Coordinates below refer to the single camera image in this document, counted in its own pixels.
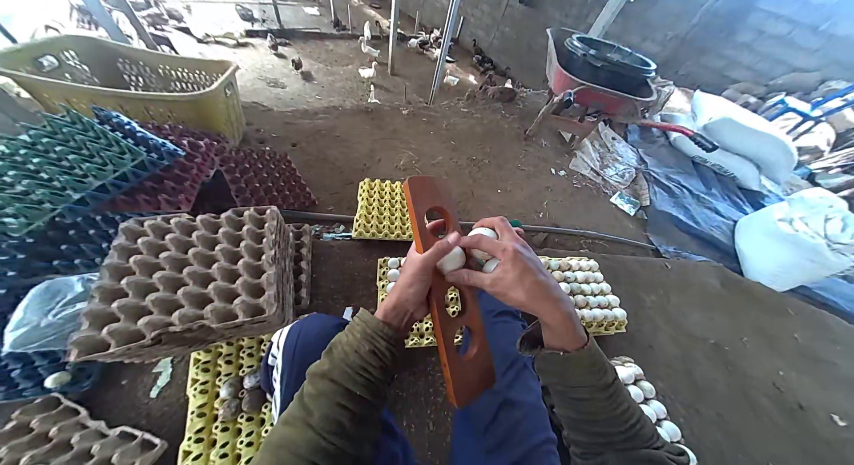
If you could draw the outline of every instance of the hand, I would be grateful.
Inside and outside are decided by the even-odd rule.
[[[443,220],[435,220],[427,225],[427,229],[436,233],[444,226]],[[433,282],[435,264],[451,252],[459,240],[459,233],[452,232],[424,253],[416,252],[415,242],[412,242],[407,253],[407,264],[400,268],[400,278],[374,315],[401,336],[409,333],[412,324],[430,313],[427,293]]]
[[[505,304],[539,318],[548,348],[571,351],[584,346],[588,337],[575,307],[510,222],[503,216],[495,216],[478,221],[475,227],[495,230],[498,239],[472,235],[463,237],[459,246],[487,252],[500,263],[490,274],[460,269],[445,278],[456,285],[480,288]]]

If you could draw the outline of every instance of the wall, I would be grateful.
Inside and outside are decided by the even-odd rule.
[[[529,87],[545,85],[545,29],[587,30],[608,0],[462,0],[461,44],[477,39]],[[448,0],[400,0],[441,27]],[[682,86],[721,92],[742,80],[765,83],[822,70],[854,81],[854,0],[635,0],[605,35],[655,60]]]

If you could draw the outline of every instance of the metal pole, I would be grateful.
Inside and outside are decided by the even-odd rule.
[[[442,85],[442,73],[445,70],[445,58],[447,58],[447,48],[451,45],[451,30],[454,29],[454,23],[457,21],[457,12],[459,12],[460,0],[451,0],[447,6],[447,17],[445,18],[445,27],[443,28],[442,37],[442,53],[439,54],[439,60],[435,64],[435,74],[433,74],[433,87],[430,90],[430,100],[427,104],[432,105],[435,93]]]
[[[131,8],[131,4],[127,3],[127,0],[115,0],[115,3],[119,6],[119,10],[127,16],[127,20],[131,22],[133,29],[137,31],[137,35],[139,36],[139,39],[143,41],[145,47],[149,50],[158,50],[157,44],[151,38],[151,35],[149,35],[148,30],[145,29],[143,23],[139,21],[139,17],[136,12]]]
[[[589,35],[600,38],[604,35],[604,32],[607,31],[608,27],[614,22],[614,18],[616,18],[616,14],[623,10],[623,5],[626,4],[628,0],[608,0],[608,3],[604,4],[604,8],[602,12],[599,13],[599,16],[596,17],[596,21],[590,27]]]
[[[397,18],[400,15],[400,3],[397,0],[391,0],[391,16],[389,19],[389,75],[395,74],[395,63],[392,61],[392,54],[397,45]]]
[[[86,5],[86,9],[88,9],[95,20],[97,20],[98,25],[101,25],[105,30],[107,30],[107,34],[112,41],[131,45],[131,41],[127,39],[125,34],[121,33],[121,28],[119,28],[119,25],[115,24],[112,16],[107,13],[107,10],[104,8],[104,5],[101,4],[100,0],[82,1]]]

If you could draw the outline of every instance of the blue tarp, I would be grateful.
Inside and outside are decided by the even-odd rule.
[[[696,164],[652,128],[628,128],[628,143],[646,162],[649,183],[646,232],[667,258],[711,260],[741,274],[735,252],[735,222],[781,195],[736,187],[733,179]],[[787,293],[854,323],[854,277],[832,277]]]

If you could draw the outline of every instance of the brown cardboard egg tray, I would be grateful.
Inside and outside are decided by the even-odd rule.
[[[17,409],[0,430],[0,462],[150,465],[167,443],[131,427],[109,428],[59,394]]]
[[[69,359],[149,361],[294,319],[294,241],[275,207],[122,223]]]

